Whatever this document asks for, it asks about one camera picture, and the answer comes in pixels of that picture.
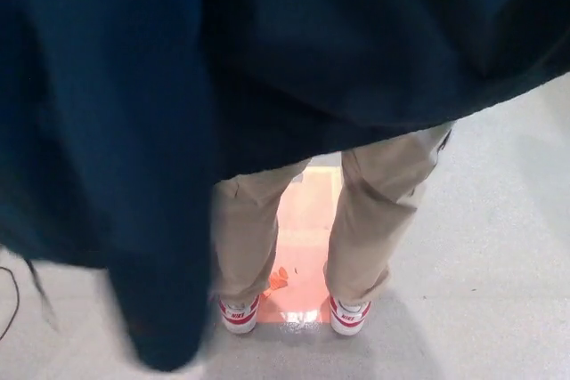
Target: sneaker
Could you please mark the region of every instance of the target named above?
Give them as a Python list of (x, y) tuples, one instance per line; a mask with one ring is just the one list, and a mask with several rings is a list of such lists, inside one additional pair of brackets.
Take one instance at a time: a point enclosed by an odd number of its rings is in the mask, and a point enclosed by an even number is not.
[(259, 295), (252, 304), (226, 304), (222, 300), (220, 311), (224, 326), (233, 334), (247, 334), (257, 323), (257, 309), (259, 309)]
[(371, 302), (349, 306), (338, 299), (330, 298), (330, 326), (342, 336), (354, 336), (362, 329)]

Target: leg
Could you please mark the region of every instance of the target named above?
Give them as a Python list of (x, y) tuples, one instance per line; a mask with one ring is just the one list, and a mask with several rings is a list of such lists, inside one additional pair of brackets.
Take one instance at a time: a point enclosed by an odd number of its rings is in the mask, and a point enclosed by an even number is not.
[(255, 326), (258, 297), (267, 289), (275, 259), (279, 201), (308, 162), (239, 175), (216, 185), (216, 291), (224, 323), (233, 332), (248, 332)]
[[(325, 273), (334, 297), (332, 313), (340, 315), (331, 321), (341, 334), (360, 330), (369, 302), (385, 286), (388, 259), (418, 209), (424, 181), (436, 167), (451, 128), (451, 123), (440, 125), (342, 154), (345, 182)], [(343, 306), (358, 316), (346, 314)]]

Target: person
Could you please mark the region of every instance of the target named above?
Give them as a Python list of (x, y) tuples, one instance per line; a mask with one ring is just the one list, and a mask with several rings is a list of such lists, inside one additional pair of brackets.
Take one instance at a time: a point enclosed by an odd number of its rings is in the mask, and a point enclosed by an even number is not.
[[(332, 225), (325, 281), (330, 324), (357, 334), (390, 276), (388, 260), (416, 213), (452, 123), (342, 152), (344, 184)], [(257, 323), (278, 235), (281, 195), (310, 159), (216, 185), (214, 243), (222, 322), (234, 334)]]

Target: jacket sleeve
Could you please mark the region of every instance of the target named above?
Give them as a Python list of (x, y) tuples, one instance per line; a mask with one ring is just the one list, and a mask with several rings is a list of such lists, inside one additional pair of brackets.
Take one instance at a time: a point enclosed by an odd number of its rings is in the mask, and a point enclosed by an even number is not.
[(25, 0), (61, 139), (140, 359), (196, 353), (207, 323), (216, 142), (200, 0)]

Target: white floor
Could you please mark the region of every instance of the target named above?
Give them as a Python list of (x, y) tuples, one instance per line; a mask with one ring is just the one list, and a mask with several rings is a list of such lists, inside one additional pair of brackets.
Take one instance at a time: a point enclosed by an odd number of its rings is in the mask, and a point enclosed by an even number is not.
[[(327, 326), (222, 330), (174, 376), (134, 368), (102, 281), (42, 269), (59, 333), (22, 263), (20, 314), (0, 342), (0, 380), (570, 378), (570, 76), (462, 120), (362, 335)], [(0, 272), (0, 330), (12, 313)]]

